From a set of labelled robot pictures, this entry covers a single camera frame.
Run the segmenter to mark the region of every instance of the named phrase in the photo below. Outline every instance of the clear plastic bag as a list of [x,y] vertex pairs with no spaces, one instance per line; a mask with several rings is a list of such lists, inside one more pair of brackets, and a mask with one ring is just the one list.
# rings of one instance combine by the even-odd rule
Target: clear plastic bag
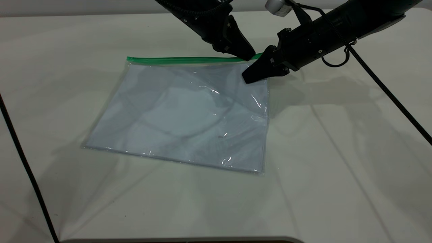
[[123,82],[85,147],[263,172],[267,81],[245,84],[241,73],[248,64],[155,66],[148,59],[128,60]]

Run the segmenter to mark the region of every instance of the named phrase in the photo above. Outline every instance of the plastic bag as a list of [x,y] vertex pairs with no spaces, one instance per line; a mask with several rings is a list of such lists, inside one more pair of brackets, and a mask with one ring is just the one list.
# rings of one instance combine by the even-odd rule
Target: plastic bag
[[263,172],[267,81],[245,84],[235,58],[128,58],[128,70],[85,147]]

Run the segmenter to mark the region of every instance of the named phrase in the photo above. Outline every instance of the wrinkled plastic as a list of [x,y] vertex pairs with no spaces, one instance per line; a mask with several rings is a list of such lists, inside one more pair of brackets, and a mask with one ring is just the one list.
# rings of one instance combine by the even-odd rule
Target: wrinkled plastic
[[247,67],[131,64],[85,146],[262,173],[267,81]]

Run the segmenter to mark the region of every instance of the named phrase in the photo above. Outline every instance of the black cord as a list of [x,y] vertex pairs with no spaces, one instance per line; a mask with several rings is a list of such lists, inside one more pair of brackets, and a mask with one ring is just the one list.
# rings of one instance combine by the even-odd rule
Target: black cord
[[345,65],[348,62],[348,60],[349,60],[349,51],[348,51],[348,48],[345,47],[345,49],[343,50],[343,52],[345,52],[345,61],[343,61],[343,63],[338,64],[338,65],[333,65],[331,63],[328,63],[324,59],[324,56],[322,56],[321,59],[323,60],[324,64],[327,65],[327,66],[329,66],[329,67],[341,67],[341,66]]
[[406,116],[406,118],[414,125],[414,127],[419,131],[419,133],[432,145],[432,137],[429,133],[420,125],[420,123],[411,115],[411,113],[400,103],[400,101],[392,94],[392,92],[381,82],[381,80],[375,75],[375,73],[368,67],[368,65],[363,61],[359,54],[354,50],[354,48],[348,43],[348,41],[339,33],[336,26],[327,18],[327,15],[320,8],[311,7],[303,4],[299,4],[301,8],[318,11],[323,18],[327,21],[330,27],[333,29],[335,34],[344,43],[346,48],[352,53],[352,55],[357,59],[360,65],[365,69],[365,71],[371,76],[371,78],[377,83],[377,85],[384,91],[384,93],[393,101],[393,103],[399,108],[399,110]]
[[39,204],[42,208],[42,212],[44,213],[48,228],[50,229],[51,236],[53,237],[53,240],[55,243],[59,243],[59,240],[58,240],[57,235],[56,235],[55,230],[54,230],[54,226],[51,222],[50,215],[48,214],[48,209],[45,206],[44,199],[42,198],[41,191],[39,190],[39,186],[36,182],[36,179],[35,179],[35,176],[33,175],[32,170],[29,166],[29,163],[27,162],[27,159],[25,158],[24,151],[22,150],[21,144],[19,143],[18,137],[16,135],[15,129],[13,128],[12,121],[10,120],[9,114],[7,112],[7,109],[6,109],[6,105],[4,104],[4,101],[3,101],[3,98],[1,97],[1,94],[0,94],[0,109],[1,109],[1,113],[3,114],[4,120],[6,122],[7,128],[9,129],[10,136],[12,137],[13,143],[15,144],[15,148],[18,151],[19,157],[22,161],[22,165],[24,166],[25,171],[27,172],[27,175],[30,178],[30,182],[32,183],[33,189],[35,190],[36,197],[38,197],[38,201],[39,201]]
[[156,2],[162,6],[165,6],[166,8],[168,8],[170,10],[177,11],[177,12],[184,13],[184,14],[191,15],[191,16],[201,17],[201,16],[208,16],[208,15],[212,15],[212,14],[216,13],[221,8],[230,4],[230,2],[232,2],[232,0],[225,0],[225,1],[221,2],[218,6],[212,8],[212,9],[209,9],[209,10],[205,10],[205,11],[186,10],[186,9],[183,9],[179,6],[176,6],[176,5],[170,3],[166,0],[156,0]]

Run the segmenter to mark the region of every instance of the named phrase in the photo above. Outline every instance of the table surface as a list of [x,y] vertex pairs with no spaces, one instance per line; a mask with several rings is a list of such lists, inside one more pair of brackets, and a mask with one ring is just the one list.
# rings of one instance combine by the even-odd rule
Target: table surface
[[[299,25],[293,14],[233,15],[257,52]],[[355,46],[429,132],[431,22],[412,9]],[[269,79],[257,176],[81,148],[126,56],[228,56],[174,16],[2,18],[0,32],[0,90],[61,240],[432,242],[432,149],[354,58]],[[0,161],[0,241],[50,242],[3,119]]]

